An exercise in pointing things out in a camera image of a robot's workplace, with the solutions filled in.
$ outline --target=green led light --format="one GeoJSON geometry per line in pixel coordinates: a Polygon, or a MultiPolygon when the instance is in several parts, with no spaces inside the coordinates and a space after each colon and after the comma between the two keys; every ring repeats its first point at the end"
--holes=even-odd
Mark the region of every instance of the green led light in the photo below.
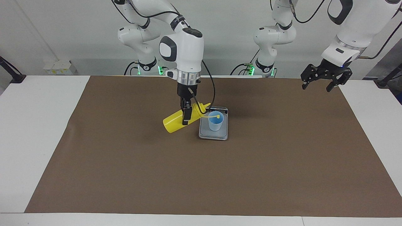
{"type": "Polygon", "coordinates": [[[254,71],[255,71],[255,67],[253,65],[250,66],[251,68],[248,70],[248,75],[249,76],[253,76],[254,75],[254,71]]]}
{"type": "Polygon", "coordinates": [[[274,77],[275,76],[275,68],[272,68],[272,72],[271,72],[271,77],[274,77]]]}
{"type": "Polygon", "coordinates": [[[163,70],[163,68],[162,68],[162,67],[159,67],[159,66],[158,66],[158,68],[159,68],[159,74],[160,74],[160,75],[163,75],[163,74],[165,73],[165,71],[163,70]]]}

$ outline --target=white wall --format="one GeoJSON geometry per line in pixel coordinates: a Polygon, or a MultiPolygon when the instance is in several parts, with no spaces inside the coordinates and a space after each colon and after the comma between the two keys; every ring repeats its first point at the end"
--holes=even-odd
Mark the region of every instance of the white wall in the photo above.
{"type": "MultiPolygon", "coordinates": [[[[135,59],[135,53],[117,39],[118,29],[127,22],[109,0],[0,2],[0,55],[23,73],[43,74],[44,58],[57,58],[71,60],[80,74],[115,75],[123,74],[127,64],[135,59]]],[[[253,32],[261,26],[275,24],[269,0],[171,2],[192,27],[204,33],[204,59],[213,74],[229,74],[234,66],[250,61],[258,49],[253,42],[253,32]]],[[[308,18],[319,3],[318,0],[299,1],[296,9],[298,17],[302,20],[308,18]]],[[[302,25],[294,22],[298,31],[295,42],[277,47],[278,77],[298,78],[309,63],[319,64],[322,51],[339,30],[326,14],[328,4],[329,1],[310,23],[302,25]]],[[[388,24],[365,55],[375,55],[401,17],[402,13],[388,24]]],[[[171,33],[170,26],[158,24],[162,33],[171,33]]],[[[376,60],[353,62],[354,78],[363,78],[401,37],[402,29],[376,60]]],[[[152,43],[156,46],[158,42],[155,40],[152,43]]],[[[0,77],[4,76],[4,72],[0,71],[0,77]]]]}

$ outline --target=black cable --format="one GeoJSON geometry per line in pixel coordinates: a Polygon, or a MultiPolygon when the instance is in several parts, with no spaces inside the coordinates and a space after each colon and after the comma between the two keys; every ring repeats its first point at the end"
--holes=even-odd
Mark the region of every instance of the black cable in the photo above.
{"type": "Polygon", "coordinates": [[[402,74],[401,74],[401,75],[399,75],[399,76],[396,76],[395,78],[391,78],[390,80],[397,79],[397,78],[399,78],[399,77],[401,77],[401,76],[402,76],[402,74]]]}
{"type": "Polygon", "coordinates": [[[134,7],[134,5],[131,2],[129,2],[129,4],[131,5],[131,7],[133,7],[133,10],[142,18],[152,18],[152,17],[156,17],[156,16],[166,14],[166,13],[173,13],[173,14],[176,14],[177,16],[180,16],[180,13],[175,12],[175,11],[165,11],[165,12],[160,12],[160,13],[157,13],[157,14],[154,14],[151,16],[144,16],[138,12],[138,10],[134,7]]]}
{"type": "Polygon", "coordinates": [[[133,69],[138,69],[138,68],[137,68],[137,67],[131,68],[131,69],[130,69],[130,75],[132,75],[132,74],[131,74],[131,71],[132,71],[133,69]]]}
{"type": "Polygon", "coordinates": [[[250,61],[250,64],[253,62],[253,60],[255,59],[255,57],[257,56],[257,54],[260,52],[260,50],[261,49],[258,49],[258,51],[255,53],[255,55],[254,55],[254,57],[251,59],[251,61],[250,61]]]}
{"type": "Polygon", "coordinates": [[[391,71],[391,73],[389,73],[387,76],[385,76],[385,78],[383,78],[382,80],[378,81],[377,84],[379,86],[382,87],[386,87],[388,82],[391,79],[396,79],[398,78],[397,75],[402,71],[402,64],[398,65],[398,67],[396,67],[393,71],[391,71]]]}
{"type": "Polygon", "coordinates": [[[395,30],[392,32],[392,34],[388,37],[387,41],[384,43],[384,45],[381,47],[381,49],[378,51],[378,53],[373,56],[373,57],[367,57],[367,56],[361,56],[359,59],[365,59],[365,60],[373,60],[377,58],[380,53],[384,50],[385,46],[388,44],[388,42],[391,40],[392,36],[396,33],[396,31],[401,27],[402,21],[399,23],[399,25],[395,28],[395,30]]]}
{"type": "Polygon", "coordinates": [[[236,71],[236,69],[238,69],[238,68],[241,67],[241,66],[245,66],[245,65],[244,65],[244,64],[239,64],[239,65],[237,65],[237,66],[233,69],[233,71],[230,73],[230,75],[233,75],[234,71],[236,71]]]}
{"type": "Polygon", "coordinates": [[[4,62],[6,62],[10,67],[14,68],[14,70],[16,70],[18,73],[20,73],[20,75],[22,75],[22,73],[16,68],[14,67],[13,64],[11,64],[10,62],[8,62],[6,59],[2,58],[4,60],[4,62]]]}
{"type": "Polygon", "coordinates": [[[130,24],[135,24],[135,23],[131,23],[131,22],[124,16],[124,14],[120,11],[120,9],[117,7],[116,3],[115,3],[113,0],[111,0],[111,1],[112,1],[113,5],[116,7],[117,11],[120,13],[120,15],[122,15],[122,16],[124,17],[124,19],[125,19],[128,23],[130,23],[130,24]]]}
{"type": "Polygon", "coordinates": [[[392,18],[394,18],[396,15],[398,15],[399,12],[402,12],[402,8],[399,8],[399,9],[395,12],[395,14],[394,14],[394,16],[393,16],[392,18]]]}
{"type": "Polygon", "coordinates": [[[208,113],[208,111],[211,110],[211,108],[212,108],[212,106],[213,106],[213,103],[215,102],[216,90],[215,90],[215,83],[213,82],[213,78],[212,78],[211,72],[209,71],[209,69],[208,69],[207,65],[205,64],[204,60],[202,60],[202,63],[204,64],[205,69],[207,69],[207,72],[208,72],[208,74],[209,74],[209,77],[211,78],[212,87],[213,87],[213,98],[212,98],[212,102],[211,102],[211,105],[209,106],[209,108],[205,110],[205,112],[202,112],[201,107],[200,107],[200,104],[198,103],[198,100],[197,100],[197,98],[195,97],[194,92],[191,90],[191,88],[189,88],[189,91],[190,91],[190,93],[192,94],[192,96],[193,96],[195,102],[197,103],[197,106],[198,106],[198,109],[199,109],[200,113],[204,115],[204,114],[208,113]]]}
{"type": "Polygon", "coordinates": [[[173,8],[174,8],[174,10],[176,10],[176,12],[178,13],[178,14],[180,14],[180,12],[176,9],[176,7],[171,3],[171,5],[173,6],[173,8]]]}
{"type": "Polygon", "coordinates": [[[124,71],[124,75],[127,75],[128,69],[130,68],[131,65],[133,65],[133,64],[135,64],[135,63],[136,63],[136,61],[133,61],[133,62],[131,62],[131,63],[127,66],[126,70],[124,71]]]}
{"type": "Polygon", "coordinates": [[[309,22],[311,19],[313,19],[314,16],[317,14],[317,12],[320,10],[322,4],[324,4],[324,2],[325,2],[325,0],[322,0],[322,2],[321,2],[320,5],[318,6],[318,8],[317,8],[316,11],[314,12],[314,14],[313,14],[308,20],[306,20],[306,21],[300,21],[300,20],[297,18],[297,16],[296,16],[296,11],[294,10],[295,7],[294,7],[294,5],[293,5],[293,3],[292,3],[292,0],[289,0],[289,3],[291,4],[293,16],[295,17],[296,21],[299,22],[299,23],[301,23],[301,24],[305,24],[305,23],[309,22]]]}
{"type": "Polygon", "coordinates": [[[246,71],[248,71],[248,68],[241,70],[238,75],[240,75],[240,73],[243,72],[243,71],[245,73],[246,71]]]}
{"type": "Polygon", "coordinates": [[[276,76],[276,73],[278,73],[278,69],[277,69],[277,68],[274,68],[273,71],[275,71],[275,74],[274,74],[274,76],[273,76],[273,77],[275,77],[275,76],[276,76]]]}

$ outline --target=black stand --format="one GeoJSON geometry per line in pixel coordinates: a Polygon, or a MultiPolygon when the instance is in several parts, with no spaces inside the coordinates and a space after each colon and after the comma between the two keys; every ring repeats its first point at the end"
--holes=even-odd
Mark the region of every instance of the black stand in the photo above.
{"type": "Polygon", "coordinates": [[[400,64],[397,68],[395,68],[387,77],[383,80],[378,81],[377,84],[381,87],[387,86],[388,82],[393,79],[399,72],[402,71],[402,64],[400,64]]]}
{"type": "Polygon", "coordinates": [[[10,82],[10,84],[12,83],[22,83],[24,81],[24,79],[27,77],[24,74],[17,74],[6,62],[5,60],[0,57],[0,65],[11,75],[12,80],[10,82]]]}

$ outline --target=white table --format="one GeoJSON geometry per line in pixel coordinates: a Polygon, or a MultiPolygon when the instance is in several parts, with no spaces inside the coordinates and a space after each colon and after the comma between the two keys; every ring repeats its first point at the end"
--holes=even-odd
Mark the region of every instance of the white table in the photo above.
{"type": "MultiPolygon", "coordinates": [[[[28,76],[0,96],[0,226],[402,226],[402,218],[23,214],[88,80],[28,76]]],[[[402,106],[372,81],[341,90],[402,194],[402,106]]]]}

